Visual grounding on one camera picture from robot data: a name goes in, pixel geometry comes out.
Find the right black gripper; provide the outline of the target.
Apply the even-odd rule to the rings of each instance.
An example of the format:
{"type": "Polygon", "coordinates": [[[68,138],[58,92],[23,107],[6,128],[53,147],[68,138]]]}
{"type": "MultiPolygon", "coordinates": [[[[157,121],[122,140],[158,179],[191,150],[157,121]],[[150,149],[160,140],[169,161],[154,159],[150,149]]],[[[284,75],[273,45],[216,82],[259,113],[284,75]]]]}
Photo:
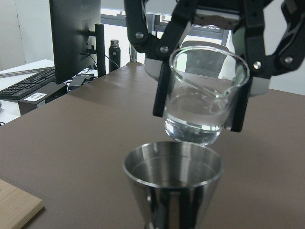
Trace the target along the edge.
{"type": "Polygon", "coordinates": [[[238,25],[233,31],[237,55],[248,64],[249,80],[237,94],[232,112],[233,132],[241,132],[250,96],[265,93],[273,76],[297,70],[305,59],[305,2],[284,0],[281,11],[287,28],[276,50],[264,46],[264,8],[269,0],[178,0],[159,39],[148,32],[145,0],[125,0],[128,40],[145,53],[145,70],[158,81],[153,115],[162,117],[169,87],[169,57],[181,44],[191,25],[238,25]]]}

